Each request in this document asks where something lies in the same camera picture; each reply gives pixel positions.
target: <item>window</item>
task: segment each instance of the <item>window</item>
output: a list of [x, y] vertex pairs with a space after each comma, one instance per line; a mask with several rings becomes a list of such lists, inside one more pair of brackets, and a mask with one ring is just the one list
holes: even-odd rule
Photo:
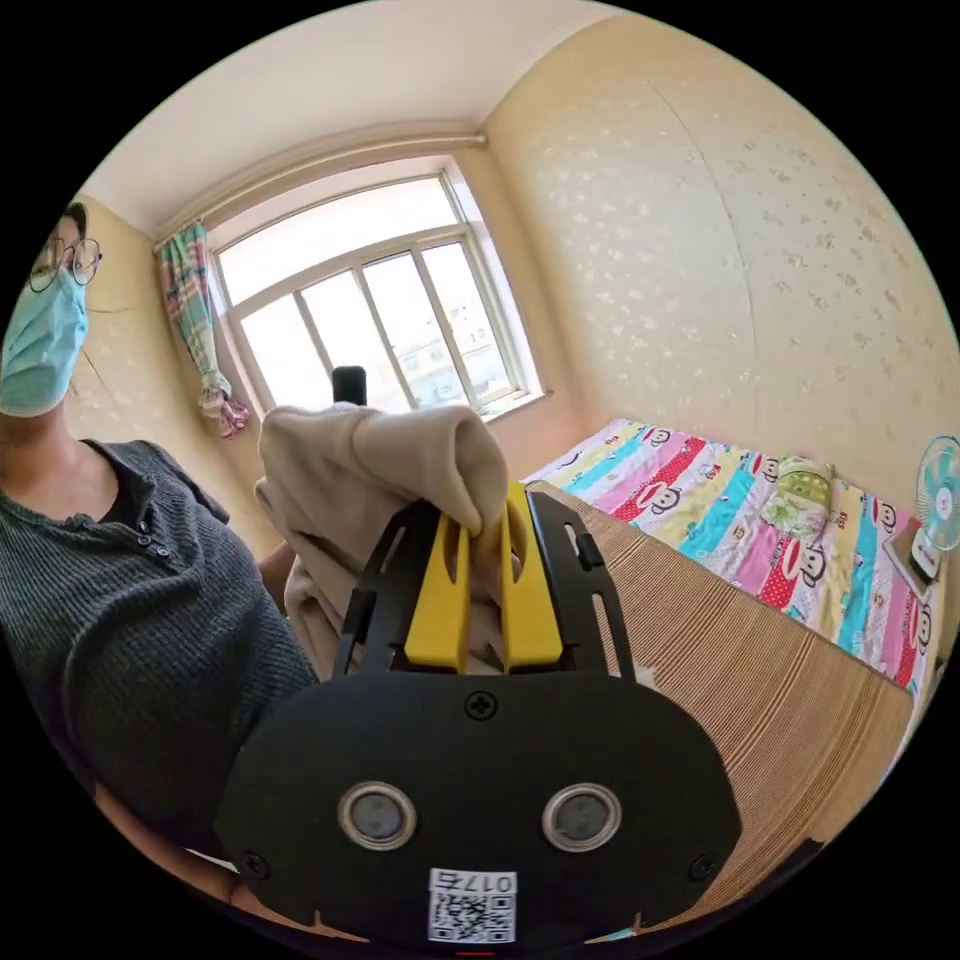
[[391, 412], [483, 411], [526, 392], [452, 197], [443, 174], [372, 187], [216, 253], [228, 320], [265, 406], [327, 406], [341, 365], [364, 367], [369, 403]]

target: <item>pillow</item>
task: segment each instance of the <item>pillow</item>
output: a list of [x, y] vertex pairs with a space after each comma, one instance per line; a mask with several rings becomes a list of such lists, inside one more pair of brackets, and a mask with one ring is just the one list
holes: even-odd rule
[[773, 496], [760, 512], [760, 519], [802, 543], [813, 543], [830, 516], [832, 491], [831, 464], [807, 457], [784, 457]]

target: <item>gray knit shirt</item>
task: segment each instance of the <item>gray knit shirt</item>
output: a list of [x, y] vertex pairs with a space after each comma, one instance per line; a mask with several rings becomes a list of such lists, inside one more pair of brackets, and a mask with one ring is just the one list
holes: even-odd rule
[[54, 521], [0, 493], [0, 631], [85, 788], [222, 855], [213, 822], [240, 747], [317, 681], [224, 510], [159, 447], [88, 443], [132, 524]]

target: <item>screw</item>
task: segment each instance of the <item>screw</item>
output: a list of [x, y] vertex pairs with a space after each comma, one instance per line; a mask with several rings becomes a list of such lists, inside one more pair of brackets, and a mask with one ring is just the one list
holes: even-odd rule
[[717, 869], [717, 861], [710, 856], [710, 854], [705, 853], [702, 857], [697, 857], [693, 863], [690, 864], [690, 879], [691, 880], [706, 880], [708, 877], [712, 877]]
[[270, 867], [267, 865], [267, 861], [259, 854], [250, 853], [249, 851], [243, 853], [240, 855], [240, 863], [243, 865], [244, 870], [257, 880], [266, 880], [267, 877], [270, 876]]
[[467, 697], [464, 709], [471, 720], [489, 720], [497, 712], [497, 698], [480, 690]]

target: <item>window pane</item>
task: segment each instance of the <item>window pane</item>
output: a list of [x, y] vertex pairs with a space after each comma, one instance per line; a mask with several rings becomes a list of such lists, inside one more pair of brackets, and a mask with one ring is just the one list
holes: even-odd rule
[[335, 367], [367, 371], [367, 402], [378, 410], [406, 413], [406, 394], [377, 333], [367, 301], [349, 270], [303, 291], [303, 299]]
[[243, 320], [243, 332], [278, 406], [330, 406], [330, 380], [293, 297], [251, 313]]
[[437, 288], [453, 338], [478, 399], [511, 386], [480, 298], [466, 251], [460, 243], [424, 250], [423, 260]]
[[387, 339], [421, 407], [466, 403], [413, 257], [405, 253], [363, 268]]
[[456, 223], [435, 177], [330, 200], [275, 223], [220, 254], [232, 303], [315, 263], [418, 230]]

